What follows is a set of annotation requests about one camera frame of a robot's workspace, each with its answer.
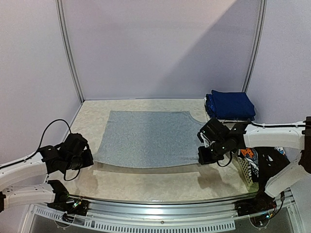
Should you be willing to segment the grey tank top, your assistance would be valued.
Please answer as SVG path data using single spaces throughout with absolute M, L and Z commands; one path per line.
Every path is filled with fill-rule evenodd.
M 190 112 L 111 111 L 94 160 L 126 168 L 198 163 L 197 133 L 204 123 Z

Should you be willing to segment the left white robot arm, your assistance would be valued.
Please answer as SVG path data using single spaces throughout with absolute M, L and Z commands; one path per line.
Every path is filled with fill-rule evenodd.
M 16 184 L 55 172 L 80 172 L 93 166 L 93 156 L 88 141 L 79 133 L 70 133 L 56 146 L 38 148 L 32 155 L 0 166 L 0 209 L 4 211 L 20 205 L 45 203 L 49 208 L 69 215 L 86 216 L 89 201 L 72 198 L 59 180 L 44 180 L 40 184 Z

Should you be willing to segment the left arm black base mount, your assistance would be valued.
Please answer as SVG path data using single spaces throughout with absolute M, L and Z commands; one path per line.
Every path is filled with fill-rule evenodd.
M 50 180 L 47 182 L 52 187 L 55 194 L 53 202 L 48 203 L 49 208 L 74 214 L 86 216 L 90 202 L 82 198 L 71 198 L 65 186 L 59 180 Z

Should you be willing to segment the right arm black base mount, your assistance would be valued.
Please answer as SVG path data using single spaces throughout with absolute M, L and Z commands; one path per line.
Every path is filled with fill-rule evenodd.
M 271 219 L 283 207 L 285 192 L 280 193 L 281 205 L 277 208 L 275 198 L 268 196 L 265 192 L 258 192 L 250 199 L 238 200 L 234 202 L 234 208 L 238 216 L 252 215 L 256 213 L 266 213 L 266 219 Z

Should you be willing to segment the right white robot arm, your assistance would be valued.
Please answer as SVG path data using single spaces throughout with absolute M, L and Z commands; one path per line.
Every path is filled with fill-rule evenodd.
M 282 191 L 311 173 L 311 118 L 285 124 L 255 124 L 238 122 L 232 129 L 216 118 L 210 119 L 198 132 L 204 144 L 199 154 L 202 165 L 215 163 L 227 152 L 259 147 L 284 147 L 300 150 L 289 165 L 273 175 L 264 186 L 264 192 L 252 199 L 251 207 L 261 212 Z

